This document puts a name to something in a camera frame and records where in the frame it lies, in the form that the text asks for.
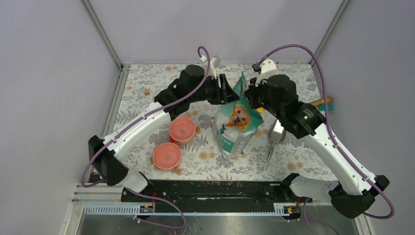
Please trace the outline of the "far pink pet bowl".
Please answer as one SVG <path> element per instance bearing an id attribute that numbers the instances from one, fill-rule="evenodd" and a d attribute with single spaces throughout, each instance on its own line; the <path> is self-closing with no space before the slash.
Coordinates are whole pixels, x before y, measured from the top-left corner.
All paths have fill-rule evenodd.
<path id="1" fill-rule="evenodd" d="M 171 122 L 169 135 L 174 141 L 189 143 L 196 135 L 196 124 L 187 115 L 179 117 Z"/>

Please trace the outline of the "green pet food bag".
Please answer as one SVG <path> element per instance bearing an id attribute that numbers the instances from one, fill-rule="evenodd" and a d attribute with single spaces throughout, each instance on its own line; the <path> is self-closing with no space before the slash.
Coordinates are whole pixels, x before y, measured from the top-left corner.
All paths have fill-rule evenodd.
<path id="1" fill-rule="evenodd" d="M 245 96 L 247 88 L 248 81 L 242 73 L 232 89 L 240 99 L 229 104 L 219 105 L 216 116 L 211 121 L 225 160 L 242 155 L 244 148 L 263 123 L 260 113 L 249 105 Z"/>

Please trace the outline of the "teal toy block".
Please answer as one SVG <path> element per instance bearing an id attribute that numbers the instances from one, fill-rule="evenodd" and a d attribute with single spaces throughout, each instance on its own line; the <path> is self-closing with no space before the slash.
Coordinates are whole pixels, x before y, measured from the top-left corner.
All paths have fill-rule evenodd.
<path id="1" fill-rule="evenodd" d="M 324 112 L 324 111 L 325 111 L 325 105 L 324 105 L 324 104 L 319 105 L 319 106 L 318 106 L 318 109 L 319 109 L 320 111 Z M 328 110 L 328 111 L 333 110 L 333 105 L 332 105 L 332 104 L 328 104 L 328 105 L 327 105 L 327 110 Z"/>

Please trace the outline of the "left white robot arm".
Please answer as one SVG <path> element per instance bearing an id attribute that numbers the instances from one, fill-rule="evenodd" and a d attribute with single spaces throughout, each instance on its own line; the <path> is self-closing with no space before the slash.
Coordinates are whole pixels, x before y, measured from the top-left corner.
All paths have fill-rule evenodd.
<path id="1" fill-rule="evenodd" d="M 147 179 L 123 164 L 130 150 L 159 127 L 187 112 L 191 103 L 207 101 L 223 105 L 239 99 L 224 74 L 214 76 L 208 73 L 208 68 L 188 65 L 141 114 L 120 130 L 103 138 L 94 135 L 88 140 L 90 161 L 86 170 L 94 167 L 101 177 L 99 183 L 127 187 L 138 200 L 146 201 L 152 194 Z"/>

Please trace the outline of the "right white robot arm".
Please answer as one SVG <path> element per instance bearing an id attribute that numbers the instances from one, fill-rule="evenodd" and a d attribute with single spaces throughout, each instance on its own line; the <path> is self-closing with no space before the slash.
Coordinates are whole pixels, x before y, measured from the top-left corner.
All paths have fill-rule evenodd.
<path id="1" fill-rule="evenodd" d="M 287 132 L 311 148 L 337 178 L 335 181 L 310 179 L 291 173 L 282 181 L 280 194 L 288 202 L 298 197 L 330 203 L 343 216 L 354 219 L 364 214 L 380 191 L 389 185 L 384 175 L 374 175 L 347 149 L 329 135 L 326 119 L 310 103 L 299 101 L 294 81 L 284 74 L 260 81 L 250 79 L 245 96 L 251 108 L 264 108 Z"/>

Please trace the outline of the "floral table mat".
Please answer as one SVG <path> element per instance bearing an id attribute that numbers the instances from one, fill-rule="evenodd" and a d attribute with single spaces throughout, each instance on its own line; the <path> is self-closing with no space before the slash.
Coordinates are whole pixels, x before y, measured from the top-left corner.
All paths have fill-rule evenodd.
<path id="1" fill-rule="evenodd" d="M 114 130 L 142 113 L 154 96 L 179 76 L 184 65 L 136 64 L 128 67 L 127 80 L 123 88 Z M 319 180 L 335 180 L 335 175 L 317 154 L 305 144 L 288 134 L 283 143 L 275 146 L 269 161 L 270 144 L 267 135 L 274 118 L 262 113 L 263 124 L 254 133 L 243 154 L 225 160 L 215 139 L 211 121 L 217 107 L 207 102 L 190 105 L 187 115 L 201 128 L 190 143 L 181 146 L 181 173 L 159 170 L 150 161 L 153 148 L 169 141 L 168 125 L 153 132 L 127 154 L 124 163 L 133 170 L 142 172 L 149 179 L 170 180 L 237 180 L 280 181 L 291 173 Z"/>

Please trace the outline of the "black mounting base plate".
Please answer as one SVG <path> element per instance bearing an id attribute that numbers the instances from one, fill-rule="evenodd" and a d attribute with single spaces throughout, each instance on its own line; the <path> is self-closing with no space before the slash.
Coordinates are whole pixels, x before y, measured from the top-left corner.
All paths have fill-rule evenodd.
<path id="1" fill-rule="evenodd" d="M 148 199 L 156 196 L 176 205 L 185 213 L 254 213 L 274 212 L 275 203 L 295 206 L 306 198 L 298 198 L 279 182 L 258 181 L 178 181 L 151 180 L 141 192 L 144 197 L 123 190 L 125 203 L 149 203 L 156 212 L 175 212 L 170 205 Z"/>

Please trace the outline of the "near pink pet bowl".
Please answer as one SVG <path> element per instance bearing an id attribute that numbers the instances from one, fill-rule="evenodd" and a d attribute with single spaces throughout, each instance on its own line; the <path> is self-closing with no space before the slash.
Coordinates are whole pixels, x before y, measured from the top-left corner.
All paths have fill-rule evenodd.
<path id="1" fill-rule="evenodd" d="M 175 143 L 167 142 L 153 148 L 153 164 L 162 170 L 176 169 L 182 160 L 182 152 Z"/>

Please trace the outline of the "gold toy microphone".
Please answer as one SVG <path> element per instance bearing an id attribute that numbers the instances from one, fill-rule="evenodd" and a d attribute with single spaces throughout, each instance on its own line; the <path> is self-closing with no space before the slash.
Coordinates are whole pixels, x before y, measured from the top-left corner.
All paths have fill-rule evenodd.
<path id="1" fill-rule="evenodd" d="M 328 96 L 327 99 L 320 98 L 318 100 L 310 102 L 310 104 L 317 107 L 317 108 L 319 108 L 321 105 L 324 105 L 325 103 L 327 103 L 329 105 L 332 102 L 333 102 L 333 98 L 331 96 Z"/>

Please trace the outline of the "metal food scoop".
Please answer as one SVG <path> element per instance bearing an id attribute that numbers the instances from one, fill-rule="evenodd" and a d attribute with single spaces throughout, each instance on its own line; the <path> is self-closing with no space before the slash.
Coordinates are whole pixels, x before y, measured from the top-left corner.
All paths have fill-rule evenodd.
<path id="1" fill-rule="evenodd" d="M 285 140 L 286 137 L 286 130 L 281 125 L 278 119 L 275 120 L 274 124 L 271 126 L 267 139 L 269 141 L 270 148 L 267 155 L 267 161 L 269 161 L 273 155 L 274 148 L 278 143 L 281 143 Z"/>

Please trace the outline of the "pink pet bowl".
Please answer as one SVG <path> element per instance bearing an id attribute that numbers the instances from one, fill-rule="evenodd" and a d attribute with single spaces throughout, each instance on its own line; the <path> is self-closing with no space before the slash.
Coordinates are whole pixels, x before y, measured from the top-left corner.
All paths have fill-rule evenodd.
<path id="1" fill-rule="evenodd" d="M 174 141 L 189 143 L 196 135 L 196 124 L 187 115 L 179 117 L 171 122 L 169 135 Z"/>
<path id="2" fill-rule="evenodd" d="M 175 143 L 167 142 L 153 148 L 153 164 L 162 170 L 176 169 L 182 160 L 182 152 Z"/>

